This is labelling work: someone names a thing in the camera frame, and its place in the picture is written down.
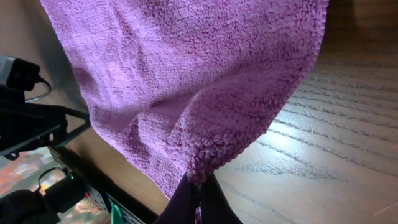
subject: purple towel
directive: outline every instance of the purple towel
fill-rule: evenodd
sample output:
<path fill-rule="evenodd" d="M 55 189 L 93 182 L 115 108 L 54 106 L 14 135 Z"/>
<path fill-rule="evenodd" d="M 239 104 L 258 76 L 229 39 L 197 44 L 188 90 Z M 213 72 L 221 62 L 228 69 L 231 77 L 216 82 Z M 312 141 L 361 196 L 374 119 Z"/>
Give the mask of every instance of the purple towel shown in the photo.
<path fill-rule="evenodd" d="M 42 0 L 95 131 L 170 198 L 264 134 L 308 75 L 327 0 Z"/>

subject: wooden table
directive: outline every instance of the wooden table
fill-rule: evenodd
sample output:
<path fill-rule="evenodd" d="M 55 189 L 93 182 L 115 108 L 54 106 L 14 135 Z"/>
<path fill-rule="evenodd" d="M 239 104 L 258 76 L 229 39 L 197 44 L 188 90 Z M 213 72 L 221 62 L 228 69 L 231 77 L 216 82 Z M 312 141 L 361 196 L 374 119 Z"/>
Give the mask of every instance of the wooden table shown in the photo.
<path fill-rule="evenodd" d="M 41 65 L 55 88 L 40 103 L 85 110 L 38 0 L 1 0 L 0 21 L 0 53 Z M 398 223 L 397 136 L 398 1 L 331 0 L 315 69 L 267 134 L 216 176 L 244 223 Z M 92 129 L 67 147 L 153 211 L 166 206 Z"/>

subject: green object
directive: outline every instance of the green object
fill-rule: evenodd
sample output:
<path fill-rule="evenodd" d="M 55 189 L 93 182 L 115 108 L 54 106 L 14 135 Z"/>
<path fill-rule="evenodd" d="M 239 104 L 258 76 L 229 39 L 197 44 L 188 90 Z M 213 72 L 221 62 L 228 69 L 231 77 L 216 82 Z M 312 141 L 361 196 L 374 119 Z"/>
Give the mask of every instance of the green object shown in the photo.
<path fill-rule="evenodd" d="M 111 224 L 124 224 L 120 208 L 112 203 Z"/>

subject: terry cloth fabric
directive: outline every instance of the terry cloth fabric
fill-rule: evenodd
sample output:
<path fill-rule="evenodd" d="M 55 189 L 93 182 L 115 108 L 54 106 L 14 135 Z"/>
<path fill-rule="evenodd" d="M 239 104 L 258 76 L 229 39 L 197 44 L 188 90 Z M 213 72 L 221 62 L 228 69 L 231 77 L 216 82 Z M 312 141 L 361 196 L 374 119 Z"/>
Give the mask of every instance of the terry cloth fabric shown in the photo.
<path fill-rule="evenodd" d="M 317 59 L 327 0 L 42 0 L 95 131 L 170 198 L 264 134 Z"/>

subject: cable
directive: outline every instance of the cable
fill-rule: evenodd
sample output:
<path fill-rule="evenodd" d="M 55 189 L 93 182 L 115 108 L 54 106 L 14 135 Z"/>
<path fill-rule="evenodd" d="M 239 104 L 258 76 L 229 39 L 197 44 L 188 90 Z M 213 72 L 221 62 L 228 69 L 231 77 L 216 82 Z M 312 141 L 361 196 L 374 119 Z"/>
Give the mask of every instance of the cable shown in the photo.
<path fill-rule="evenodd" d="M 47 86 L 47 92 L 45 92 L 43 95 L 36 96 L 34 98 L 31 98 L 31 99 L 27 99 L 27 100 L 25 100 L 25 103 L 30 103 L 30 102 L 33 102 L 35 100 L 41 100 L 42 98 L 45 98 L 46 96 L 48 96 L 51 93 L 51 85 L 44 78 L 39 76 L 39 79 L 38 79 L 37 83 L 38 82 L 44 83 Z"/>
<path fill-rule="evenodd" d="M 44 177 L 44 175 L 48 174 L 49 172 L 51 172 L 53 170 L 60 170 L 60 171 L 62 171 L 63 174 L 65 174 L 64 171 L 61 169 L 61 167 L 53 167 L 51 169 L 44 171 L 44 173 L 42 173 L 42 175 L 40 175 L 39 179 L 37 180 L 37 182 L 39 183 L 39 187 L 35 190 L 35 192 L 38 192 L 42 188 L 42 186 L 40 184 L 40 180 Z"/>

